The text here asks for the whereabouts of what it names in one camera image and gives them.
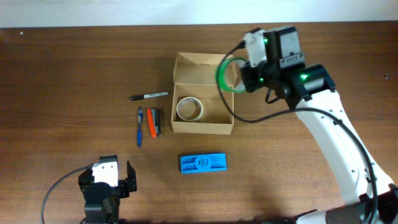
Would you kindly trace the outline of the green tape roll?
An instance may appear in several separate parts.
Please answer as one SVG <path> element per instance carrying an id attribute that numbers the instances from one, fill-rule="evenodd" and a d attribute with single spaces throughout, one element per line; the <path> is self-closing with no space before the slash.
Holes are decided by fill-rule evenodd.
<path id="1" fill-rule="evenodd" d="M 241 57 L 226 59 L 225 61 L 221 62 L 221 65 L 218 66 L 218 71 L 215 73 L 215 75 L 218 76 L 218 78 L 216 78 L 216 81 L 217 81 L 217 84 L 219 84 L 221 90 L 225 90 L 225 91 L 229 91 L 229 92 L 233 92 L 233 93 L 242 93 L 242 92 L 246 91 L 246 87 L 242 80 L 236 86 L 234 86 L 232 88 L 226 83 L 226 80 L 224 77 L 224 73 L 225 73 L 225 70 L 227 69 L 227 67 L 235 61 L 240 68 L 243 68 L 243 66 L 248 62 L 246 59 L 241 58 Z"/>

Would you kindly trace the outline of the blue plastic staple case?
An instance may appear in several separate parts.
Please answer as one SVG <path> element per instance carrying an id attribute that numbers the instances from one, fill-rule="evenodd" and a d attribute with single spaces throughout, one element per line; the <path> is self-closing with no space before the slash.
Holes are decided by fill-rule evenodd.
<path id="1" fill-rule="evenodd" d="M 196 154 L 180 157 L 182 174 L 199 174 L 205 172 L 227 171 L 225 153 Z"/>

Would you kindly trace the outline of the black permanent marker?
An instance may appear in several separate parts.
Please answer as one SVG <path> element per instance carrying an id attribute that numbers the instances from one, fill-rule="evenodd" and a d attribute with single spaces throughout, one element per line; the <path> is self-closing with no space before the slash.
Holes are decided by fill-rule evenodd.
<path id="1" fill-rule="evenodd" d="M 137 101 L 137 100 L 143 100 L 143 99 L 148 99 L 148 98 L 157 98 L 161 96 L 167 96 L 169 95 L 168 91 L 163 91 L 163 92 L 158 92 L 158 93 L 147 93 L 147 94 L 141 94 L 141 95 L 134 95 L 131 96 L 129 99 L 131 101 Z"/>

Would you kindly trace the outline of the white masking tape roll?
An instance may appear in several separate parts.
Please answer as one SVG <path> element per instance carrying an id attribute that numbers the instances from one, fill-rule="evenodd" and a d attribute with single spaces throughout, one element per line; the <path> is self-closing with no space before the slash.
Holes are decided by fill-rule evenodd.
<path id="1" fill-rule="evenodd" d="M 177 115 L 183 121 L 199 121 L 203 116 L 203 112 L 202 102 L 195 97 L 188 96 L 177 103 Z"/>

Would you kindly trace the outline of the brown cardboard box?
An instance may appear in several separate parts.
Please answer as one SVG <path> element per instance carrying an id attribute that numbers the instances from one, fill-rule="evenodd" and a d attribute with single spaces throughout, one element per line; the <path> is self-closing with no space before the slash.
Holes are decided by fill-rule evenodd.
<path id="1" fill-rule="evenodd" d="M 215 72 L 223 54 L 179 52 L 174 65 L 171 125 L 175 133 L 230 135 L 234 118 L 223 104 Z M 204 108 L 199 121 L 186 122 L 177 115 L 177 103 L 185 97 L 199 99 Z"/>

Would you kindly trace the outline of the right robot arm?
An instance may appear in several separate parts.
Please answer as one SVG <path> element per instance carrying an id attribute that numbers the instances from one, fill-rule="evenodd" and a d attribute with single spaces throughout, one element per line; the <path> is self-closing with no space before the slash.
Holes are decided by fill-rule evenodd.
<path id="1" fill-rule="evenodd" d="M 306 65 L 295 27 L 254 29 L 243 37 L 249 61 L 241 68 L 246 91 L 275 91 L 319 145 L 344 206 L 314 210 L 294 223 L 397 223 L 397 186 L 364 147 L 334 81 L 323 65 Z"/>

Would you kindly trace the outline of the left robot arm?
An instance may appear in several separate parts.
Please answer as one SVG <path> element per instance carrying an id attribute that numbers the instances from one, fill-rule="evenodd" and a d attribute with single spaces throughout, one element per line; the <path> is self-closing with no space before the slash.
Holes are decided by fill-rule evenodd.
<path id="1" fill-rule="evenodd" d="M 101 156 L 78 178 L 85 199 L 85 223 L 126 223 L 119 217 L 122 198 L 137 190 L 136 171 L 127 163 L 127 177 L 119 179 L 118 157 Z"/>

